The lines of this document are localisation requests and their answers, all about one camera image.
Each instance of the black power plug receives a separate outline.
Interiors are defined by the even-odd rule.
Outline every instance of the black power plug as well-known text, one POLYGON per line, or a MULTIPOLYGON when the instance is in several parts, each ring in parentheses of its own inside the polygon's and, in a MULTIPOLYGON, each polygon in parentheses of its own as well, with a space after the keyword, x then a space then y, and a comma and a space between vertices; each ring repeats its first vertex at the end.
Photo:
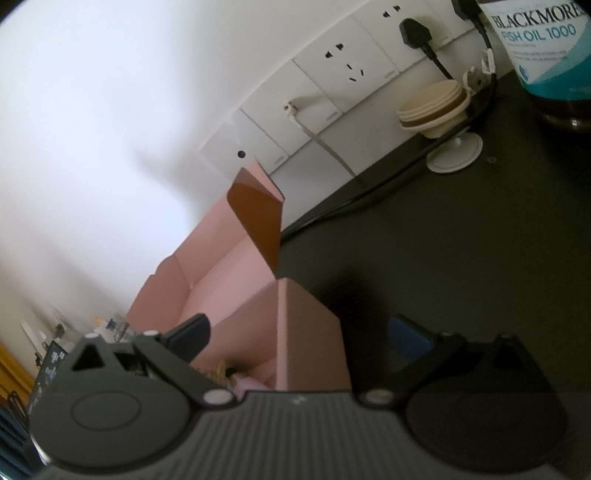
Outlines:
POLYGON ((482 10, 476 0, 452 0, 453 10, 462 20, 470 20, 478 33, 482 36, 486 43, 486 48, 492 48, 491 42, 486 34, 484 24, 480 20, 482 10))
POLYGON ((429 42, 433 38, 431 31, 421 22, 413 18, 405 18, 400 22, 402 41, 411 48, 420 48, 425 55, 437 66, 446 78, 452 79, 452 74, 442 65, 429 42))
POLYGON ((482 12, 476 0, 452 0, 452 5, 454 12, 462 20, 474 22, 482 12))
POLYGON ((413 18, 405 18, 400 22, 402 41, 411 48, 423 48, 433 38, 431 31, 413 18))

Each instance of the circular black pad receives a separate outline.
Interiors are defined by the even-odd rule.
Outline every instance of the circular black pad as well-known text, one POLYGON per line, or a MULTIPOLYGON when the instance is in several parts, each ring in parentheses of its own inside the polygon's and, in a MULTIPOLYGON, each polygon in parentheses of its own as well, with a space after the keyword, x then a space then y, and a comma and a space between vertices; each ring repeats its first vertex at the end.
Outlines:
POLYGON ((566 431, 558 398, 529 388, 522 375, 487 373, 451 377, 414 394, 406 409, 411 431, 433 455, 468 470, 541 465, 566 431))
POLYGON ((185 430, 190 407, 181 392, 160 380, 125 375, 122 382, 118 375, 87 371, 70 391, 44 394, 31 432, 52 462, 122 468, 153 460, 185 430), (101 390, 92 392, 97 385, 101 390))

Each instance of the electrical outlet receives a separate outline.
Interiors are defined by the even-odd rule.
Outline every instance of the electrical outlet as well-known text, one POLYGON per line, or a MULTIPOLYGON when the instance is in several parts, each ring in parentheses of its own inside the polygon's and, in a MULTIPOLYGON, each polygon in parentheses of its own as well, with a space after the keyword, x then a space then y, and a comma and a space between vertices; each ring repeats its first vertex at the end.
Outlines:
POLYGON ((314 40, 294 61, 343 112, 398 73, 374 39, 352 17, 341 20, 314 40))
POLYGON ((310 139, 283 111, 289 101, 298 109, 298 120, 316 134, 340 117, 341 111, 293 61, 271 75, 242 104, 242 110, 277 145, 293 155, 310 139))
POLYGON ((275 171, 289 155, 242 111, 234 112, 230 121, 234 126, 238 144, 253 154, 267 173, 275 171))
POLYGON ((236 177, 241 167, 255 161, 254 153, 238 143, 236 130, 230 121, 224 122, 216 130, 200 153, 230 181, 236 177))
POLYGON ((456 15, 453 10, 453 5, 450 0, 424 0, 431 6, 437 16, 446 26, 447 31, 452 36, 452 39, 463 35, 464 33, 474 29, 474 25, 469 20, 462 20, 456 15))
POLYGON ((373 0, 359 8, 353 17, 384 49, 401 72, 425 56, 419 48, 411 48, 402 41, 400 22, 405 18, 413 18, 430 30, 433 48, 439 48, 452 40, 441 19, 423 0, 373 0))

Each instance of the desk surface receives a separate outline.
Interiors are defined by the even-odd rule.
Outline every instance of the desk surface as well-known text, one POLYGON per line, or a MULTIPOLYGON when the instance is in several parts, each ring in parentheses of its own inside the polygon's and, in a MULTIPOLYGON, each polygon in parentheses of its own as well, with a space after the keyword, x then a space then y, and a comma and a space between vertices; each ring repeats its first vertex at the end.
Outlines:
MULTIPOLYGON (((418 164, 377 205, 283 245, 280 273, 340 317, 356 390, 399 365, 385 328, 403 313, 471 340, 516 333, 559 391, 590 392, 591 138, 539 124, 514 74, 473 130, 484 149, 472 166, 437 175, 418 164)), ((383 179, 425 142, 414 137, 361 180, 383 179)))

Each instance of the white lamp base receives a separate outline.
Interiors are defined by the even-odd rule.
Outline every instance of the white lamp base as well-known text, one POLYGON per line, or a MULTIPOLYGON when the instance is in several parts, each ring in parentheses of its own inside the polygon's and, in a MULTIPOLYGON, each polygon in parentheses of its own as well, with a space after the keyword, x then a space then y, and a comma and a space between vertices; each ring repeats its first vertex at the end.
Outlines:
POLYGON ((435 173, 451 173, 474 162, 482 151, 482 138, 464 132, 427 155, 427 167, 435 173))

